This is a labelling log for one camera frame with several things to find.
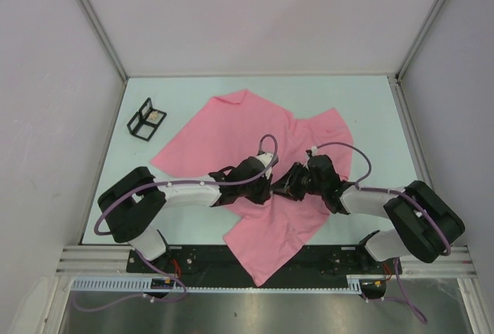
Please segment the gold leaf rhinestone brooch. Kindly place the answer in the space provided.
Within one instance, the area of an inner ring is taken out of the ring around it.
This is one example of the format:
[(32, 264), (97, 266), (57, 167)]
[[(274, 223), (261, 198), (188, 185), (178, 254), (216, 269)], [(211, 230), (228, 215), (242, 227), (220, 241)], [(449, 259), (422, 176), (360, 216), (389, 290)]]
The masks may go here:
[(159, 117), (159, 112), (156, 111), (156, 110), (153, 110), (150, 112), (149, 116), (148, 116), (148, 120), (149, 121), (155, 121), (157, 118)]

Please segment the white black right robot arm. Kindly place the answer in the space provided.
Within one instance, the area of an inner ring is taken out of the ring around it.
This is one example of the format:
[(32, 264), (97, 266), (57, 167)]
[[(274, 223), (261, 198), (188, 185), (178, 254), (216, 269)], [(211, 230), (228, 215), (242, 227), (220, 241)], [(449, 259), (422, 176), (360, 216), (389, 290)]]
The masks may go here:
[(398, 189), (361, 187), (340, 179), (327, 155), (294, 163), (272, 191), (291, 201), (319, 196), (334, 214), (390, 220), (391, 230), (375, 231), (360, 242), (364, 249), (356, 253), (356, 263), (365, 273), (376, 272), (389, 258), (406, 255), (432, 263), (450, 254), (452, 244), (465, 232), (462, 219), (425, 182), (415, 180)]

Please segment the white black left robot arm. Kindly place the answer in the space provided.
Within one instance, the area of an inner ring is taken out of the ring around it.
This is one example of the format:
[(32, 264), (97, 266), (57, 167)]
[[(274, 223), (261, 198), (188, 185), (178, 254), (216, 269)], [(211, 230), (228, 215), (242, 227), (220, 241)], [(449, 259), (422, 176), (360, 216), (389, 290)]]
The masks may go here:
[(270, 199), (275, 154), (260, 151), (236, 167), (226, 167), (198, 179), (156, 182), (147, 167), (137, 167), (103, 192), (97, 200), (102, 212), (95, 225), (98, 235), (109, 234), (127, 243), (154, 272), (171, 262), (165, 238), (151, 223), (166, 206), (221, 207), (245, 198), (254, 204)]

